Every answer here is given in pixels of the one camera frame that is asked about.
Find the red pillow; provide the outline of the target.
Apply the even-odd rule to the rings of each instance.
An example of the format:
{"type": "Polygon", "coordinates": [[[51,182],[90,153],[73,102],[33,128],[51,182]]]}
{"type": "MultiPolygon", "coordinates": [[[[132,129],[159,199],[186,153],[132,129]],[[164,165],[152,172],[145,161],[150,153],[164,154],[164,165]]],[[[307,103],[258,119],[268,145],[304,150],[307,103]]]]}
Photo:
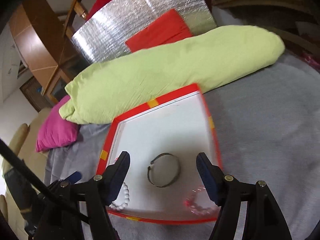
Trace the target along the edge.
{"type": "Polygon", "coordinates": [[[139,31],[125,44],[132,53],[193,37],[189,27],[175,9],[170,9],[139,31]]]}

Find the silver metal bangle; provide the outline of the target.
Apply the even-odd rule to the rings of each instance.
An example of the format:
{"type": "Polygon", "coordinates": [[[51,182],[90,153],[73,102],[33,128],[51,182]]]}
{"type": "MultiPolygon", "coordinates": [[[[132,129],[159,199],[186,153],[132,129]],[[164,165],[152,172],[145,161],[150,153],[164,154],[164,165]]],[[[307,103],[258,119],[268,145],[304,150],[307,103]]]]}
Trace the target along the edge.
{"type": "Polygon", "coordinates": [[[169,187],[181,174],[180,160],[171,153],[157,155],[148,166],[147,178],[151,185],[158,188],[169,187]]]}

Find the light green pillow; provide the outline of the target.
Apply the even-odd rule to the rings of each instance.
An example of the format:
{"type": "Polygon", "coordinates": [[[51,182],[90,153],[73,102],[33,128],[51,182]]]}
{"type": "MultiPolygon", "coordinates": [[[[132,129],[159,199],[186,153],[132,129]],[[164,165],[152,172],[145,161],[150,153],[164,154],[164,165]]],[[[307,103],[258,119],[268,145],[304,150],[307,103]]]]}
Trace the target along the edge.
{"type": "Polygon", "coordinates": [[[143,103],[196,83],[203,92],[274,64],[285,45],[252,25],[225,25],[199,36],[94,63],[66,87],[61,118],[80,125],[108,124],[143,103]]]}

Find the silver foil headboard cover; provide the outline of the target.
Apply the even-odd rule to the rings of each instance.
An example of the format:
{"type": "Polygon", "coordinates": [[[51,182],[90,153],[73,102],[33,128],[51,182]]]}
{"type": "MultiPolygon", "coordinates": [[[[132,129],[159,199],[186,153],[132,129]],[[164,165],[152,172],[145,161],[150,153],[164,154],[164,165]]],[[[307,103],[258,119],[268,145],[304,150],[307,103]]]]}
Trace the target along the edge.
{"type": "Polygon", "coordinates": [[[127,55],[125,42],[170,9],[175,9],[193,35],[217,27],[205,0],[112,0],[99,9],[71,38],[89,62],[127,55]]]}

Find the red jewelry box tray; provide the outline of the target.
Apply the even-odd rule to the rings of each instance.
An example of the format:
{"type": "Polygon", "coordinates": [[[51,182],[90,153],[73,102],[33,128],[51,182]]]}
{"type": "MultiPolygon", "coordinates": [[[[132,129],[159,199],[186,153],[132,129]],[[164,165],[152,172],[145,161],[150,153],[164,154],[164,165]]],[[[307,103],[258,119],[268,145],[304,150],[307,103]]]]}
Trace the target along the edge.
{"type": "Polygon", "coordinates": [[[130,168],[108,212],[131,220],[158,224],[197,224],[217,219],[219,208],[209,199],[196,168],[203,152],[221,166],[215,126],[198,85],[160,96],[118,117],[103,145],[97,174],[130,155],[130,168]],[[151,185],[148,166],[157,155],[171,153],[180,160],[179,179],[165,188],[151,185]]]}

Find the wooden cabinet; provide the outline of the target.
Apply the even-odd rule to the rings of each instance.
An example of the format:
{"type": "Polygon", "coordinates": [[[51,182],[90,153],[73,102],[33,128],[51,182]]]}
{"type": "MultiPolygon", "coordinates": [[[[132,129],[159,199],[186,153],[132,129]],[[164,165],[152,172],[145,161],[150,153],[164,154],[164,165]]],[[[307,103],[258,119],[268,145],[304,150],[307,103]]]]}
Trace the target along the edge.
{"type": "Polygon", "coordinates": [[[71,68],[83,57],[71,43],[76,16],[87,20],[82,0],[72,0],[68,10],[54,12],[47,0],[23,0],[9,20],[15,46],[42,86],[41,95],[53,104],[63,98],[60,89],[74,74],[71,68]]]}

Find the magenta pillow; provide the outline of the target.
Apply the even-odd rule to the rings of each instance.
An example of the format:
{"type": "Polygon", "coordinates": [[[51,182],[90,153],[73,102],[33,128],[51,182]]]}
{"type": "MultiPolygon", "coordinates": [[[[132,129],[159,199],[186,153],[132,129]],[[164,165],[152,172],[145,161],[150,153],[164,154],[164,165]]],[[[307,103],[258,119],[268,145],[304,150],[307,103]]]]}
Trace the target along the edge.
{"type": "Polygon", "coordinates": [[[79,125],[61,118],[59,114],[60,108],[69,100],[70,96],[66,95],[51,109],[48,117],[39,129],[36,152],[65,147],[76,142],[79,125]]]}

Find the grey bed blanket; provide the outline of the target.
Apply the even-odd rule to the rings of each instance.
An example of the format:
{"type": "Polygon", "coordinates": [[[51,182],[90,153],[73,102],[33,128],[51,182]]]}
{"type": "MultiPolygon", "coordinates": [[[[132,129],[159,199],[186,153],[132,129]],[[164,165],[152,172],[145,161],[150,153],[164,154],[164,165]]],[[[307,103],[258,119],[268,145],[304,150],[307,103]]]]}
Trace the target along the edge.
{"type": "MultiPolygon", "coordinates": [[[[264,180],[292,239],[319,222],[319,73],[289,53],[271,67],[204,94],[215,123],[224,172],[264,180]]],[[[110,124],[84,125],[78,142],[49,152],[44,183],[75,171],[95,174],[110,124]]],[[[214,223],[161,225],[109,215],[120,239],[208,239],[214,223]]]]}

